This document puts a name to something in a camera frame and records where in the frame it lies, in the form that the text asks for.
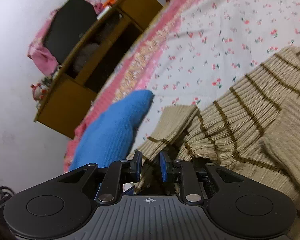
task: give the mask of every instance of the bed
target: bed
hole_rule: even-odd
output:
[[[165,106],[204,109],[286,46],[300,46],[300,0],[171,0],[130,49],[69,142],[64,170],[85,129],[133,90],[154,93],[132,149],[154,130]]]

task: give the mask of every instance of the gray ridged panel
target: gray ridged panel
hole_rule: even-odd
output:
[[[177,196],[123,196],[97,208],[78,231],[58,240],[238,240],[218,229],[200,207],[181,203]],[[276,240],[289,240],[286,236]]]

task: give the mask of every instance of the blue garment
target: blue garment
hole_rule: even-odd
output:
[[[108,167],[125,159],[140,125],[152,103],[153,93],[137,90],[112,104],[84,132],[74,155],[70,171],[87,163]]]

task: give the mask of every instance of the cabinet door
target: cabinet door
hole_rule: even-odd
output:
[[[70,138],[74,137],[74,129],[85,117],[91,101],[97,94],[82,87],[73,79],[63,74],[48,101],[42,109],[38,121]]]
[[[119,7],[145,30],[162,5],[157,0],[124,0]]]

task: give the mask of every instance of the striped sweater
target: striped sweater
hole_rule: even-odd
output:
[[[209,158],[285,193],[297,208],[289,236],[300,239],[300,48],[274,54],[203,111],[166,107],[138,148],[138,190],[154,182],[164,187],[156,158],[163,149],[172,159]]]

